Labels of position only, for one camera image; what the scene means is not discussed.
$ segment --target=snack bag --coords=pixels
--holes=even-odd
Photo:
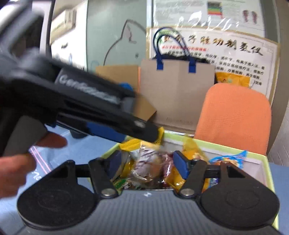
[[[170,186],[165,182],[164,179],[171,173],[174,167],[173,153],[164,153],[162,157],[164,159],[162,183],[164,188],[168,188]]]
[[[247,156],[247,151],[243,151],[240,154],[233,155],[233,156],[215,157],[215,158],[209,160],[209,163],[212,165],[220,165],[222,161],[223,162],[230,162],[230,163],[234,164],[235,166],[237,166],[238,168],[242,169],[243,164],[244,164],[244,159],[246,156]],[[211,178],[209,186],[207,188],[210,188],[210,187],[212,187],[218,183],[219,183],[218,178]]]
[[[184,136],[182,154],[189,160],[198,159],[209,163],[207,156],[189,136]],[[185,180],[181,177],[176,167],[173,167],[171,173],[165,178],[165,182],[176,191],[179,191],[185,183]],[[205,179],[205,184],[209,184],[209,179]]]
[[[231,83],[243,87],[249,87],[250,77],[226,72],[216,72],[217,81],[223,83]]]
[[[113,181],[113,186],[117,190],[118,194],[120,195],[122,190],[124,189],[134,189],[134,190],[140,190],[140,185],[134,185],[132,182],[130,182],[128,179],[122,179],[117,178],[115,181]]]
[[[158,151],[159,145],[142,142],[139,158],[135,161],[129,180],[138,183],[148,183],[160,176],[163,158]]]
[[[154,142],[154,144],[160,145],[161,141],[162,141],[163,134],[164,134],[164,128],[160,127],[158,129],[158,131],[159,131],[159,136],[158,136],[158,139]],[[141,142],[142,141],[140,139],[133,138],[129,141],[121,143],[119,145],[119,147],[121,150],[131,152],[131,151],[139,149],[141,146]]]
[[[207,158],[207,156],[203,153],[203,151],[198,147],[196,142],[191,137],[184,136],[183,142],[184,144],[182,154],[185,155],[187,159],[198,159],[209,163],[209,159]]]
[[[134,166],[134,159],[129,156],[127,159],[127,162],[125,163],[125,166],[123,168],[123,172],[120,175],[120,178],[127,178],[128,175],[130,174],[132,168]]]
[[[185,180],[181,177],[176,167],[172,168],[171,173],[164,180],[169,186],[175,189],[177,192],[181,189]]]

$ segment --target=orange chair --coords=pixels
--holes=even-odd
[[[218,83],[206,94],[194,137],[266,155],[270,127],[271,107],[263,94]]]

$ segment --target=round suction pad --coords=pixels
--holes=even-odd
[[[279,210],[279,200],[270,189],[246,179],[231,179],[207,189],[201,205],[213,221],[235,229],[272,224]]]
[[[94,194],[67,180],[44,181],[27,189],[17,201],[23,222],[38,230],[60,230],[90,216],[95,208]]]

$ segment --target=yellow package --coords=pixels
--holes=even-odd
[[[160,149],[160,144],[150,143],[150,142],[146,142],[146,141],[141,141],[140,142],[140,147],[141,148],[151,148],[151,149],[154,149],[154,150],[159,150]]]
[[[158,139],[154,142],[154,144],[160,145],[162,141],[162,137],[164,135],[164,128],[160,127],[158,131],[159,131],[159,136],[158,136]],[[128,151],[128,152],[137,150],[140,148],[140,146],[141,146],[141,140],[135,139],[135,138],[129,141],[123,142],[119,145],[121,150]]]
[[[249,87],[250,77],[232,73],[216,72],[218,82],[231,83],[243,87]]]
[[[209,163],[207,156],[191,137],[184,136],[182,154],[189,160],[198,159]],[[165,182],[178,192],[185,183],[185,180],[181,177],[176,167],[173,167],[171,173],[165,178]],[[209,179],[205,179],[203,191],[208,188],[208,185]]]
[[[120,175],[120,178],[127,178],[127,176],[130,174],[130,172],[133,169],[133,167],[134,167],[134,160],[129,157],[127,159],[125,167],[123,168],[123,172]]]
[[[184,136],[183,140],[182,154],[184,154],[184,156],[189,160],[198,159],[209,163],[209,159],[204,154],[204,152],[198,147],[196,142],[191,137],[186,135]]]

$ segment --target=finger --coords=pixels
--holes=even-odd
[[[3,174],[0,176],[0,188],[19,188],[26,184],[26,174]]]
[[[2,174],[26,174],[35,168],[36,161],[29,153],[0,158]]]
[[[18,194],[18,188],[0,190],[0,198],[13,197]]]
[[[48,148],[62,148],[67,145],[67,140],[60,135],[48,132],[48,134],[38,141],[36,145]]]

